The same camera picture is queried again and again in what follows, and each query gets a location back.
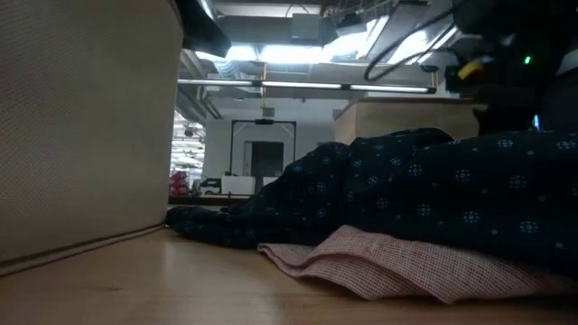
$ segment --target doorway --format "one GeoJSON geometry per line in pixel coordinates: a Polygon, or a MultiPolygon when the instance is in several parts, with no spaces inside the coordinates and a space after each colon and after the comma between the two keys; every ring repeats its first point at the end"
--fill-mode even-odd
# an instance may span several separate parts
{"type": "Polygon", "coordinates": [[[255,193],[263,188],[264,177],[283,173],[284,144],[277,142],[245,142],[243,174],[255,177],[255,193]]]}

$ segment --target beige fabric panel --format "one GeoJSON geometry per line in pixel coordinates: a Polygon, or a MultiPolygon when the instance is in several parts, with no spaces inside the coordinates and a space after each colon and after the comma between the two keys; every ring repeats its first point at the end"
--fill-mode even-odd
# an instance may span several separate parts
{"type": "Polygon", "coordinates": [[[455,139],[466,139],[477,136],[480,130],[474,108],[484,106],[449,100],[359,102],[335,121],[336,141],[350,144],[356,137],[381,136],[418,127],[436,127],[455,139]]]}
{"type": "Polygon", "coordinates": [[[0,0],[0,31],[0,262],[162,222],[172,6],[0,0]]]}

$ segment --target yellow object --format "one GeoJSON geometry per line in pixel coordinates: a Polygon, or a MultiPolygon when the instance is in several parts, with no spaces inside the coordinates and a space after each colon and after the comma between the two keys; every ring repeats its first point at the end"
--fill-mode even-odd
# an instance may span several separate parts
{"type": "Polygon", "coordinates": [[[463,66],[463,68],[461,68],[460,72],[458,72],[458,77],[464,80],[468,78],[468,76],[470,76],[473,72],[478,70],[482,71],[483,69],[484,68],[479,60],[473,60],[468,62],[468,64],[466,64],[465,66],[463,66]]]}

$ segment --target ceiling duct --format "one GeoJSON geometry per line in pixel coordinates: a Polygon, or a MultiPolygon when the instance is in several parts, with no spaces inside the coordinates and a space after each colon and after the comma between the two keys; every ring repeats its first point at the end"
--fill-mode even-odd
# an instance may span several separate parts
{"type": "Polygon", "coordinates": [[[337,39],[335,27],[317,14],[294,14],[293,18],[224,16],[219,26],[232,42],[247,44],[299,44],[323,46],[337,39]]]}
{"type": "Polygon", "coordinates": [[[204,124],[207,119],[206,111],[194,100],[186,90],[179,86],[176,98],[176,109],[179,114],[189,121],[204,124]]]}
{"type": "Polygon", "coordinates": [[[223,79],[241,79],[241,72],[238,70],[236,61],[214,60],[215,69],[223,79]]]}
{"type": "Polygon", "coordinates": [[[204,0],[201,3],[189,0],[175,1],[181,15],[184,33],[182,47],[214,55],[226,55],[231,42],[210,17],[211,9],[208,1],[204,0]]]}

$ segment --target dark blue patterned fabric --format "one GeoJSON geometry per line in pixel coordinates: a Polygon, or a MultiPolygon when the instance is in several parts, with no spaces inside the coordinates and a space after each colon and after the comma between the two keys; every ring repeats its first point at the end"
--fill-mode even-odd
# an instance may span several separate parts
{"type": "Polygon", "coordinates": [[[324,144],[228,212],[174,208],[203,242],[318,245],[352,225],[481,251],[578,278],[578,136],[509,132],[453,141],[409,130],[324,144]]]}

